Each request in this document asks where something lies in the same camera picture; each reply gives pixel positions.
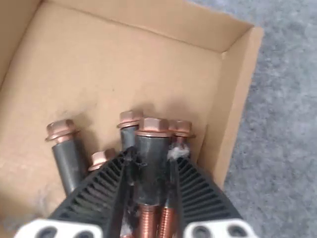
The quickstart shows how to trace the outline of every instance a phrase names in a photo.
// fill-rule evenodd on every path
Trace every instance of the hex bolt head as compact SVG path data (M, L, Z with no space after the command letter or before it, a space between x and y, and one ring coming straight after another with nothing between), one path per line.
M143 111L140 110L129 110L120 113L120 123L118 128L124 128L128 126L138 125L140 119L143 117Z
M175 136L195 137L195 135L192 132L192 123L187 120L170 120L169 130Z
M48 136L46 141L55 140L57 143L73 138L72 134L79 132L71 119L54 121L47 125Z
M88 171L99 169L105 162L112 160L115 157L115 149L110 148L105 151L98 151L91 156L93 164L88 168Z
M148 137L170 137L169 123L167 119L142 118L136 135Z

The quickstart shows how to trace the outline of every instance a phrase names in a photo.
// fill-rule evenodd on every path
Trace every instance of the black ribbed plastic part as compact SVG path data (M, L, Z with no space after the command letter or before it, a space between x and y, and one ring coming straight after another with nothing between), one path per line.
M241 218L220 188L187 158L173 165L176 178L179 232L191 222Z
M50 219L98 225L105 238L119 237L128 190L127 154L127 151L119 154L86 177Z

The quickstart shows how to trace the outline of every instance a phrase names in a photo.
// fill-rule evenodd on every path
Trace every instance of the copper-plated bolt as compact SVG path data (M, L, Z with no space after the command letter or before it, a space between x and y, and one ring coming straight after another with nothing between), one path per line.
M187 138L193 138L192 123L187 120L169 120L169 130L176 137L176 142L185 142Z
M167 119L142 118L139 123L139 130L135 133L147 137L170 137L171 132L168 127Z
M139 110L129 110L120 113L120 123L118 128L134 126L139 124L139 120L143 117L143 112Z
M174 233L174 209L169 207L164 207L159 229L158 238L172 238Z
M99 169L105 162L115 157L115 149L110 148L105 151L98 151L94 153L91 158L93 164L88 168L88 171L94 171Z
M140 205L140 238L155 238L157 234L157 207Z
M48 136L45 140L54 140L57 144L72 139L79 132L71 119L54 121L47 125L46 130Z

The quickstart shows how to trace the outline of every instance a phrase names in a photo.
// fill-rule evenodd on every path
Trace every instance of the cardboard box wall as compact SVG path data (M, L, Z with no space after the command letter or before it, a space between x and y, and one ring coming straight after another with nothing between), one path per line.
M45 127L71 117L89 153L120 148L121 111L194 124L223 185L263 31L182 0L0 0L1 217L64 198Z

